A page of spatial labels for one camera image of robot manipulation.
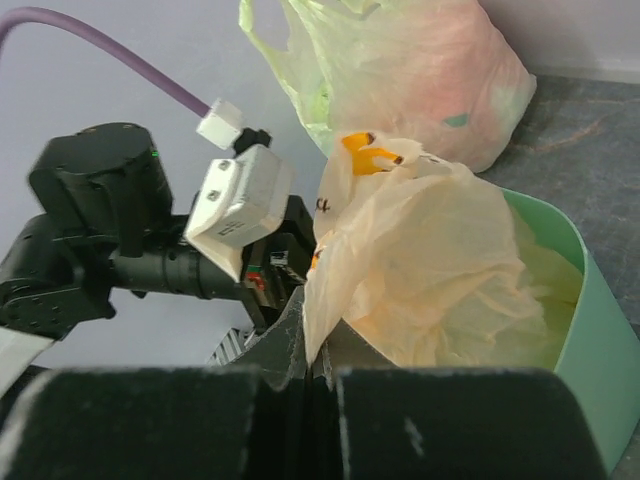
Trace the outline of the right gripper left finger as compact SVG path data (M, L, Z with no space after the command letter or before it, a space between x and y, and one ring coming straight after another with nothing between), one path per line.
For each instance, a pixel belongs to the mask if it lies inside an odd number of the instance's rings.
M304 479L303 293L222 367L47 370L4 412L5 479Z

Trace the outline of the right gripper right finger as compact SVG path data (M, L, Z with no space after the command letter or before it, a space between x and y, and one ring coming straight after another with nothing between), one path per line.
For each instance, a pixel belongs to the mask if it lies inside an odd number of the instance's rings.
M313 393L314 479L606 477L576 398L544 369L402 369L340 323Z

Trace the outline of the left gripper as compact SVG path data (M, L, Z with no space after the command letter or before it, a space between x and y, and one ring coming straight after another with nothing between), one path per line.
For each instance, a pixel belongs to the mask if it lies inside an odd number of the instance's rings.
M259 334L276 323L295 288L305 283L316 246L311 216L297 195L288 197L284 220L274 233L243 248L238 281L185 239L178 243L189 257L186 286L174 292L206 300L238 301Z

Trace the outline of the orange plastic trash bag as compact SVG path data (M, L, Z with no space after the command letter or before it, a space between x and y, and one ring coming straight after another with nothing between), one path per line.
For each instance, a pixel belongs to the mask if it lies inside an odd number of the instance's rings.
M413 140L343 133L313 229L308 360L345 322L400 367L556 366L582 273L466 166Z

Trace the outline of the green trash bin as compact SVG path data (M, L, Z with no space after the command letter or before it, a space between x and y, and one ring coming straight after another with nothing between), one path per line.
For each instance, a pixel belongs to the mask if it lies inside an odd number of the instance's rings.
M583 274L555 373L576 396L605 472L610 474L639 421L639 339L567 215L526 194L508 189L503 193L536 240Z

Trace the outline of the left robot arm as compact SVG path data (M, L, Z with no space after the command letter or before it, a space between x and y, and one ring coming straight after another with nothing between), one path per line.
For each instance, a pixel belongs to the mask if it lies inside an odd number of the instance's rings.
M110 319L113 289L240 302L257 333L303 284L315 240L298 196L276 229L240 250L233 279L191 246L150 133L96 125L51 139L29 174L42 206L1 264L1 387L78 324Z

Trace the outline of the green plastic bag with trash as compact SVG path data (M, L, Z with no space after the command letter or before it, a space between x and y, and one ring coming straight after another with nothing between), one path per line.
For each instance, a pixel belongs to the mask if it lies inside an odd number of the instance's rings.
M329 153L338 135L379 131L475 172L504 151L537 87L477 1L285 1L289 35L258 32L250 1L239 25L298 119Z

